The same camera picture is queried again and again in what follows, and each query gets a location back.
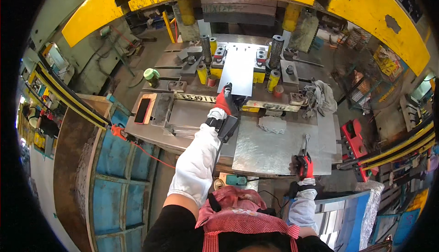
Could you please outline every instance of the smartphone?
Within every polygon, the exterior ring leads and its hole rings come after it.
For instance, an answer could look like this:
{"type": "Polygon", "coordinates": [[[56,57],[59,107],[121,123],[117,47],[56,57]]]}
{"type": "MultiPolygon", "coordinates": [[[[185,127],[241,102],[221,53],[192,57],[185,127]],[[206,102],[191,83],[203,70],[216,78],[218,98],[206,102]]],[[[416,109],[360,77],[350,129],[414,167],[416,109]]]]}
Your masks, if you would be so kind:
{"type": "Polygon", "coordinates": [[[145,123],[146,113],[148,111],[150,102],[151,102],[151,99],[140,100],[139,108],[137,109],[137,113],[136,113],[136,116],[134,118],[134,123],[137,123],[137,124],[144,124],[145,123]]]}

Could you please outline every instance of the bubble wrap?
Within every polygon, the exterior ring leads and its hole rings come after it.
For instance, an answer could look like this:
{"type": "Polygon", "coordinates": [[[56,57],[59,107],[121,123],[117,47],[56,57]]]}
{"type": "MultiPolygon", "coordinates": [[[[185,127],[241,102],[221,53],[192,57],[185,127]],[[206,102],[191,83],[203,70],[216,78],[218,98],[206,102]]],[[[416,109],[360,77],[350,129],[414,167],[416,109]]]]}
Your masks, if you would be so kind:
{"type": "Polygon", "coordinates": [[[359,250],[367,248],[367,243],[372,234],[372,228],[377,217],[378,206],[381,201],[381,192],[384,189],[384,184],[368,180],[366,183],[357,183],[355,191],[370,190],[370,197],[367,201],[366,210],[364,211],[363,222],[361,223],[361,232],[359,238],[359,250]]]}

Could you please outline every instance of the black glove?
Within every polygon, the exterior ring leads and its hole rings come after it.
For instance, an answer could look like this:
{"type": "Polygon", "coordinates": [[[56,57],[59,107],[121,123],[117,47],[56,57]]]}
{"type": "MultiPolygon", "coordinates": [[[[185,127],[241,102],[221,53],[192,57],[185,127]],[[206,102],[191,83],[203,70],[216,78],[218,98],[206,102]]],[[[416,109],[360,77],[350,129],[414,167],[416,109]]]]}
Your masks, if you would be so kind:
{"type": "Polygon", "coordinates": [[[227,115],[237,116],[239,110],[249,101],[245,95],[232,95],[232,83],[227,83],[221,93],[217,96],[217,103],[214,107],[223,109],[227,115]]]}

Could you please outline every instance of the hand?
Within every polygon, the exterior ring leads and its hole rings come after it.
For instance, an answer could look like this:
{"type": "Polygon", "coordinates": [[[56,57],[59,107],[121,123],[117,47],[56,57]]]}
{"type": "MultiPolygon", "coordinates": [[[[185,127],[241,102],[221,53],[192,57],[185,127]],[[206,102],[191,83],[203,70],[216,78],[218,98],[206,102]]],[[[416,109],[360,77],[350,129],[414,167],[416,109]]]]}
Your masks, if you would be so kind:
{"type": "Polygon", "coordinates": [[[293,174],[297,173],[300,180],[304,180],[306,178],[314,178],[313,176],[313,168],[314,164],[311,161],[310,154],[306,154],[306,156],[291,156],[291,163],[289,170],[293,174]]]}
{"type": "Polygon", "coordinates": [[[223,109],[227,115],[237,116],[241,107],[249,101],[244,95],[232,95],[232,83],[227,83],[221,93],[217,96],[217,103],[214,107],[223,109]]]}

